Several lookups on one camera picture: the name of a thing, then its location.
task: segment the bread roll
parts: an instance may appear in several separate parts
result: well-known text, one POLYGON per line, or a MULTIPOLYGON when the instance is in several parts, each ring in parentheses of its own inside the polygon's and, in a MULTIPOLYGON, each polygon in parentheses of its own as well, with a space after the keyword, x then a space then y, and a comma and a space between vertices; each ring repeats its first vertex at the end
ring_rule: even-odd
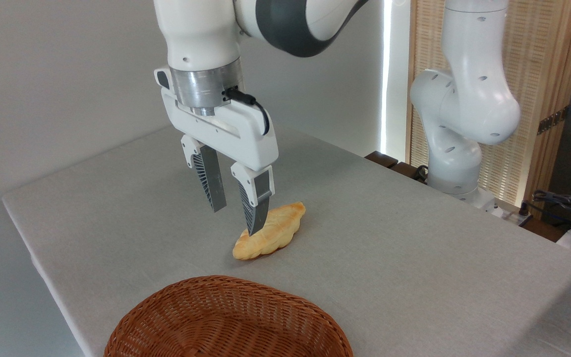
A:
POLYGON ((266 223, 260 231, 250 237, 248 230, 244 230, 235 243, 233 257, 240 260, 252 259, 288 245, 294 233, 299 230, 304 214, 305 206, 302 202, 268 211, 266 223))

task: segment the table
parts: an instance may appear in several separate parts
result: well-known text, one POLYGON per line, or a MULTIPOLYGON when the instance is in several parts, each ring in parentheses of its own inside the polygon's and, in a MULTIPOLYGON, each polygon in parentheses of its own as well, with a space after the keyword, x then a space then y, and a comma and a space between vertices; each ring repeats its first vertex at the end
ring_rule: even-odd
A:
POLYGON ((392 170, 277 126, 276 207, 303 201, 290 246, 249 262, 232 164, 211 212, 167 127, 3 197, 87 356, 168 284, 225 274, 302 296, 356 356, 571 354, 571 251, 392 170))

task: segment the wicker basket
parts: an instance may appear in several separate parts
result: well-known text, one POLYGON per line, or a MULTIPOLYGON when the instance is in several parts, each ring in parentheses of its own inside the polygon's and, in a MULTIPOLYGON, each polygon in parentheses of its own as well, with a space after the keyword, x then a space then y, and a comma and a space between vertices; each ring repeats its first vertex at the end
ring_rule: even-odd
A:
POLYGON ((106 357, 353 357, 345 334, 309 301, 229 276, 165 287, 120 321, 106 357))

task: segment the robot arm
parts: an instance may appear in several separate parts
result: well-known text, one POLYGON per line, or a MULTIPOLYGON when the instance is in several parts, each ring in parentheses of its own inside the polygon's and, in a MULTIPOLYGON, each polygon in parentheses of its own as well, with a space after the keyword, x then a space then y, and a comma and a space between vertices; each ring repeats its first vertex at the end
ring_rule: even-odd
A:
POLYGON ((502 64, 508 0, 447 0, 442 52, 451 69, 427 69, 411 87, 429 145, 428 184, 492 212, 494 196, 478 188, 482 150, 519 124, 519 104, 502 64))
POLYGON ((237 21, 251 37, 297 57, 312 57, 335 40, 367 0, 236 0, 237 21))
POLYGON ((279 156, 267 111, 243 93, 239 42, 245 34, 299 57, 326 49, 367 0, 154 0, 168 48, 156 70, 172 124, 183 131, 186 164, 211 208, 226 206, 217 152, 236 163, 250 235, 263 227, 279 156))

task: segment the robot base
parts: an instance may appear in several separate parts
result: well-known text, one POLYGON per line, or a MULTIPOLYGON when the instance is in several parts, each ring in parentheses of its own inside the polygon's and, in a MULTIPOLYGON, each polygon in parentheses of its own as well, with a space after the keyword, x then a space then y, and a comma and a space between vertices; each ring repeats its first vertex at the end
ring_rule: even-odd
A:
POLYGON ((494 195, 479 187, 469 193, 451 194, 451 197, 455 197, 497 217, 501 217, 503 214, 503 210, 495 204, 494 195))

